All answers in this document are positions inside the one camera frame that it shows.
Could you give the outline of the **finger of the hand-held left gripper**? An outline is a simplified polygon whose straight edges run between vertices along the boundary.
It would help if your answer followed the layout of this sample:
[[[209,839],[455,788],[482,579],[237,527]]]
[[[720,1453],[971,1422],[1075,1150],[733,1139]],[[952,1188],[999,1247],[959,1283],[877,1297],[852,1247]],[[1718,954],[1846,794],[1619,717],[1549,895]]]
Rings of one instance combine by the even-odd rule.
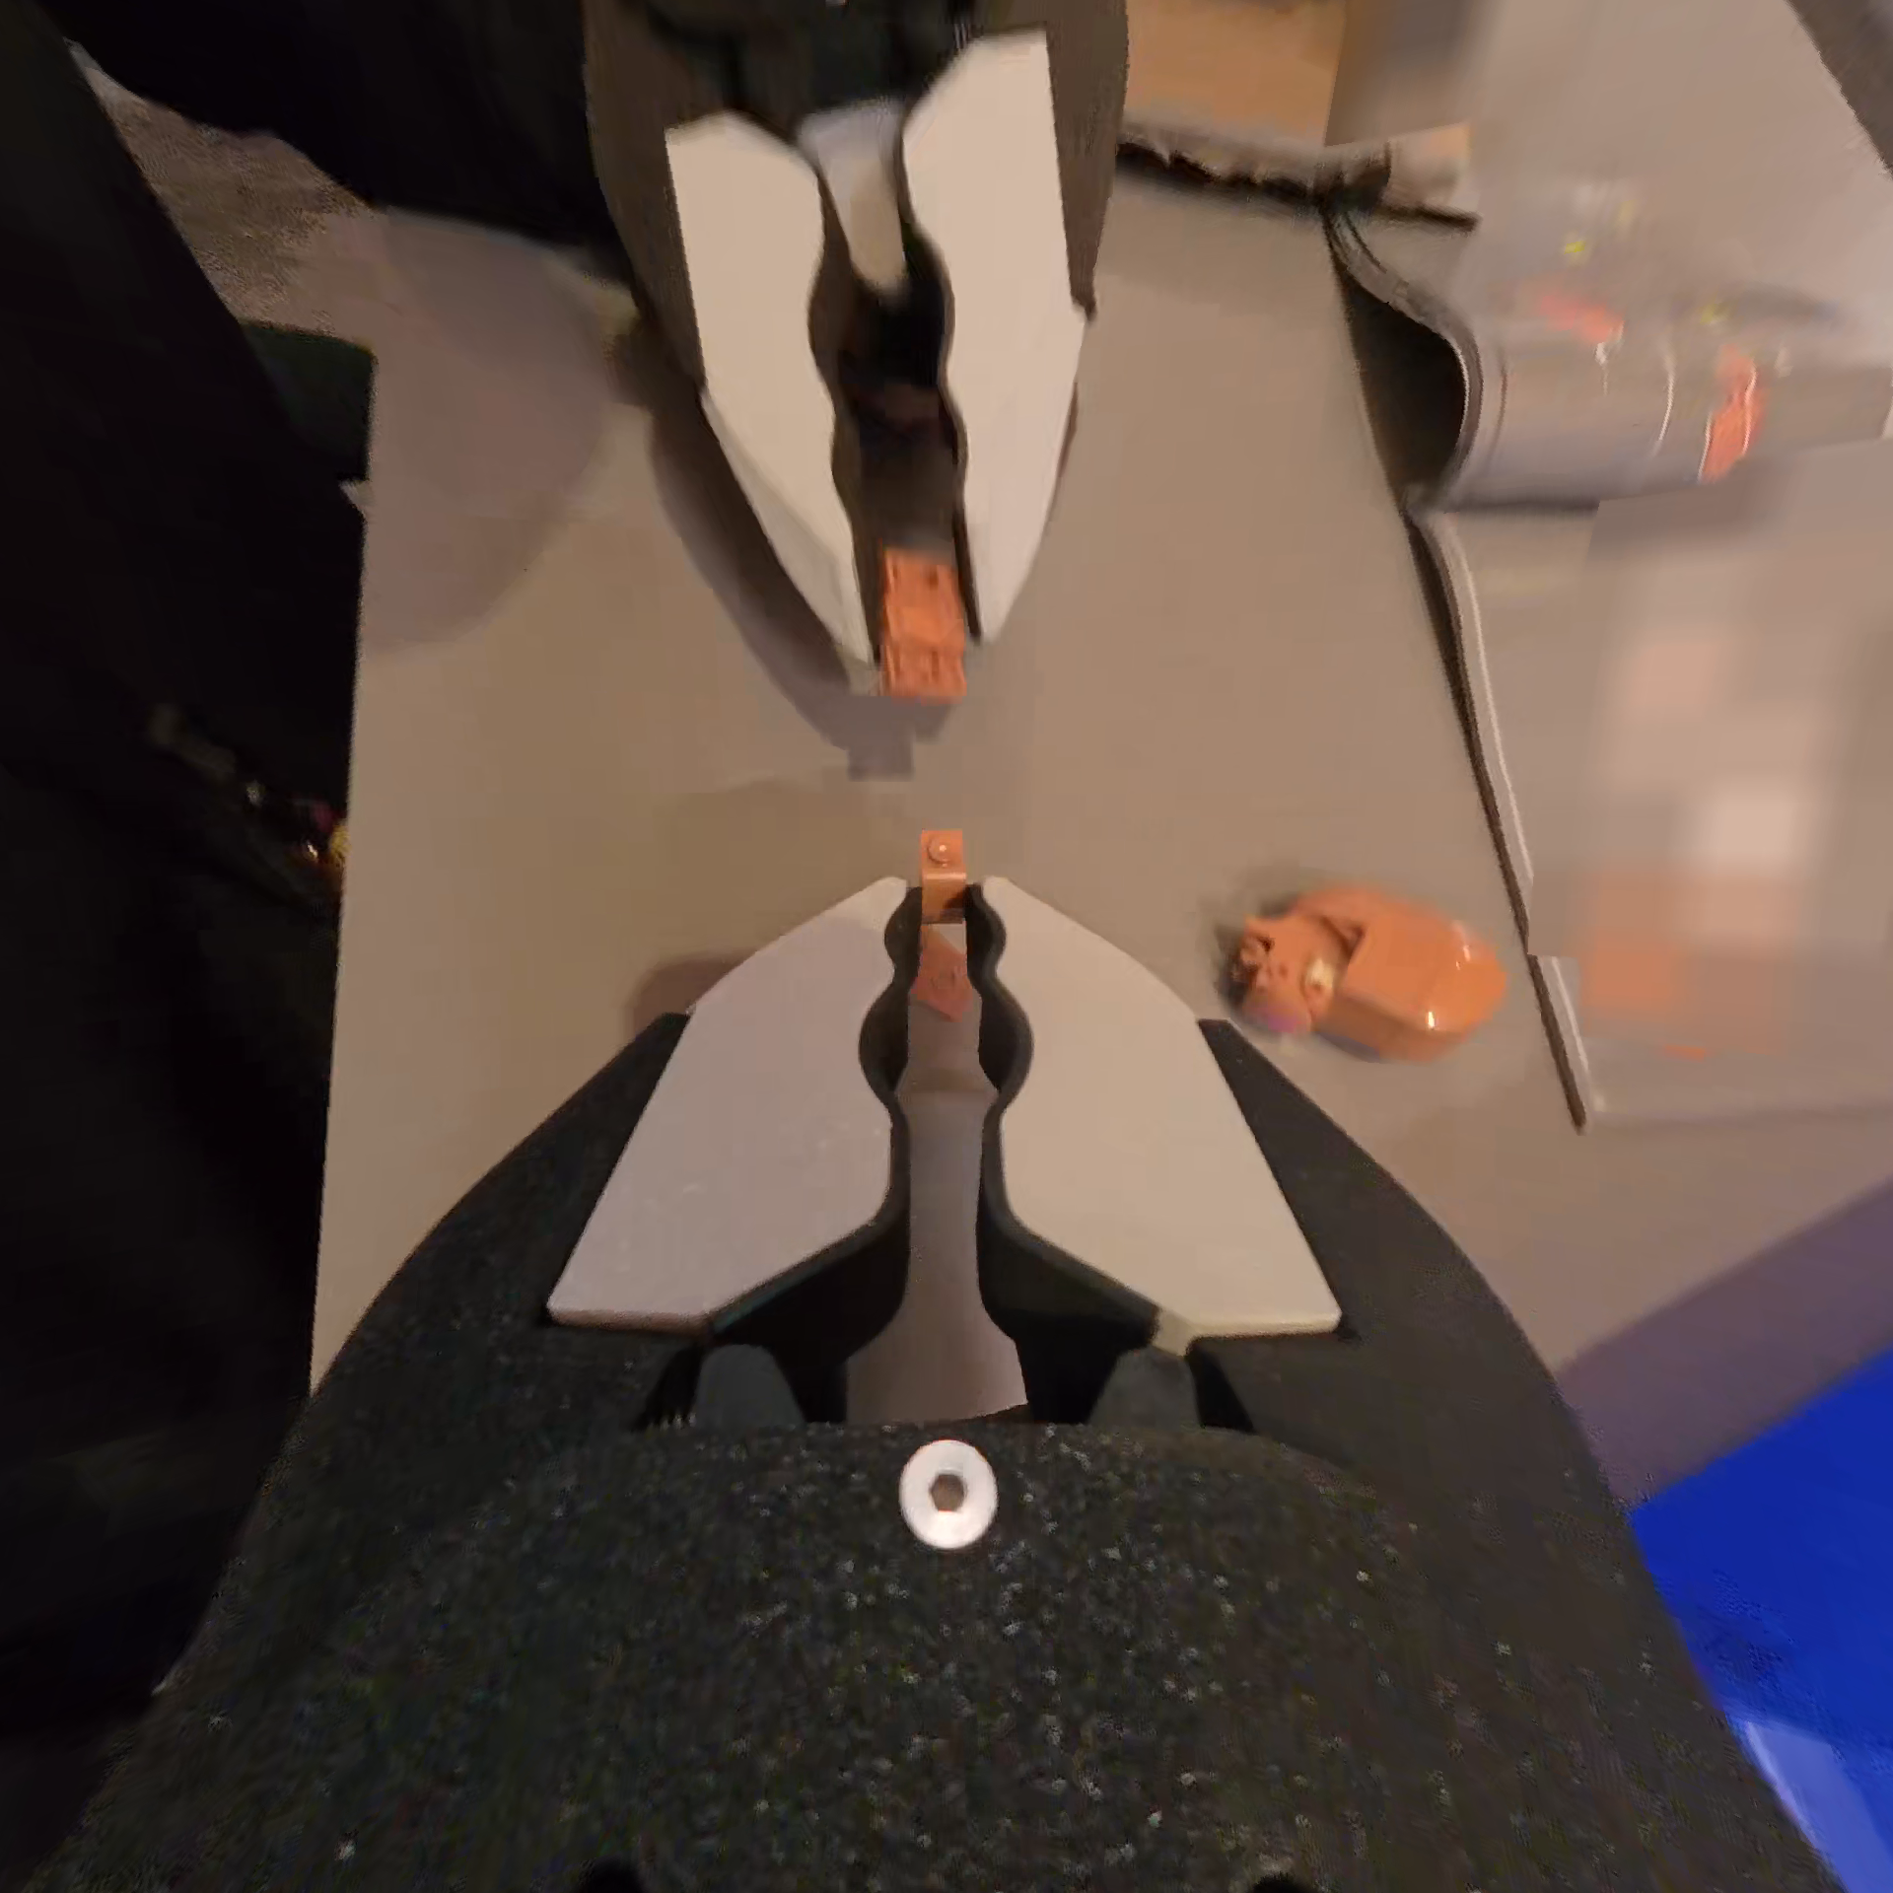
[[[750,516],[843,663],[873,664],[858,534],[836,485],[836,395],[814,314],[824,197],[791,145],[748,119],[668,134],[702,353],[702,411]]]
[[[1072,296],[1045,36],[973,39],[903,127],[908,220],[945,296],[979,634],[1007,624],[1048,529],[1087,316]]]

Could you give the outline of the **small brown brick piece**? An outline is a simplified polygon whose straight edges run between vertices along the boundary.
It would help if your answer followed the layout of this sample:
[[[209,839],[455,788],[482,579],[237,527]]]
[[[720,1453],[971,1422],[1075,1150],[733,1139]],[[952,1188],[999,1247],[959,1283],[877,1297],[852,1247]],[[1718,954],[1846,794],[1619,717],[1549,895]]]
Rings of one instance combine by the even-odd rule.
[[[969,875],[960,831],[924,831],[918,844],[918,962],[911,1001],[948,1025],[975,1005],[966,968]]]

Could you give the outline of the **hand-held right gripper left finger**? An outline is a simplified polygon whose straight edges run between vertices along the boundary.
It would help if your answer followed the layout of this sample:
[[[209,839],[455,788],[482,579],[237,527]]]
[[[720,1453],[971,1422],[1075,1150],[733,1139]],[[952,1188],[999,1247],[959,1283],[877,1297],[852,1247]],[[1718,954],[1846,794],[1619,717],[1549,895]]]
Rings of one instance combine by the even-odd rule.
[[[821,1332],[877,1332],[908,1263],[915,891],[873,881],[711,986],[554,1288],[564,1327],[733,1332],[827,1268],[892,1275]]]

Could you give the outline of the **round brown brick assembly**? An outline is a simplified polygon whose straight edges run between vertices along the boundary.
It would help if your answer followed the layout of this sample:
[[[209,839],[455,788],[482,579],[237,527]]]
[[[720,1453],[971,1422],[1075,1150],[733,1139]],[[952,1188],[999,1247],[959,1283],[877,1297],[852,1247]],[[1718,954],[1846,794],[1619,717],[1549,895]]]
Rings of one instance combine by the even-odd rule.
[[[1374,885],[1326,883],[1245,922],[1229,962],[1245,1017],[1380,1062],[1435,1062],[1508,995],[1498,954],[1451,915]]]

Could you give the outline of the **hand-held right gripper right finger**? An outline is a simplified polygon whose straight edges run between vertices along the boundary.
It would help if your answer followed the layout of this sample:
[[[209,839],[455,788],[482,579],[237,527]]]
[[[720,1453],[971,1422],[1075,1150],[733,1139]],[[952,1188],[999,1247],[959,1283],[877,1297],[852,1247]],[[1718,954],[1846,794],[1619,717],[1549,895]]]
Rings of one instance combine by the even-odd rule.
[[[1334,1291],[1196,1012],[1017,881],[979,889],[991,1211],[1077,1308],[1150,1341],[1326,1337]]]

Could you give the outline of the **grey desk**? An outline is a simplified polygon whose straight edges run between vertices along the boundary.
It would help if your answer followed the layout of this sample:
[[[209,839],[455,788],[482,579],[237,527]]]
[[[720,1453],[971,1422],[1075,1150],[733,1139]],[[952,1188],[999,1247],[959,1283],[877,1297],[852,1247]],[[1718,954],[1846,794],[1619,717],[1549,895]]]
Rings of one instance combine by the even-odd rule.
[[[929,722],[855,697],[626,298],[370,216],[378,365],[315,1380],[659,1012],[927,828],[1202,1015],[1219,932],[1397,885],[1524,972],[1309,211],[1133,173],[1048,547]]]

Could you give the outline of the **small brown brick plate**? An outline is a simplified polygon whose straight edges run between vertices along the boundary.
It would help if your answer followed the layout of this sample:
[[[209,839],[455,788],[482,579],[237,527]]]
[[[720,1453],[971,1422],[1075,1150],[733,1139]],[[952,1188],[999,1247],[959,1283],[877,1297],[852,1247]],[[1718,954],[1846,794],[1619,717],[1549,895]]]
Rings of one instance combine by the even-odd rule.
[[[965,606],[955,563],[934,553],[883,547],[883,631],[895,643],[946,646],[965,637]]]

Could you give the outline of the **grey instruction booklet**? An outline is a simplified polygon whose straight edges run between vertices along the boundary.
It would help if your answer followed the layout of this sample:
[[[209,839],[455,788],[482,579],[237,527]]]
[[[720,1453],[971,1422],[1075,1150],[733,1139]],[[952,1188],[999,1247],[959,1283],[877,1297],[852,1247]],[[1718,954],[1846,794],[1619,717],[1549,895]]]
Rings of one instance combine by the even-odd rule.
[[[1888,5],[1494,5],[1329,211],[1577,1120],[1888,1110]]]

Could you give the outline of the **large blue storage bin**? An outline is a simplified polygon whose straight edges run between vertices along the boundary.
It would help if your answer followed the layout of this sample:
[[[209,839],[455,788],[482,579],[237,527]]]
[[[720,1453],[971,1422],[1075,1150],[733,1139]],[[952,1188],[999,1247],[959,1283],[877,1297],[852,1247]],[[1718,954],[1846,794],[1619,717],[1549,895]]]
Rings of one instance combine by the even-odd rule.
[[[1852,1890],[1892,1888],[1892,1355],[1631,1512],[1743,1750]]]

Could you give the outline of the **cardboard box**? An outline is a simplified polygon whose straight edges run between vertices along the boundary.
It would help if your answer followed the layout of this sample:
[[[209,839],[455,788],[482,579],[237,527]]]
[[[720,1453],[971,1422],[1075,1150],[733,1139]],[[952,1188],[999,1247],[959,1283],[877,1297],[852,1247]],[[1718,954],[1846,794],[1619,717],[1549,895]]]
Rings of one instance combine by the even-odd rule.
[[[1129,3],[1123,146],[1219,183],[1477,220],[1479,3]]]

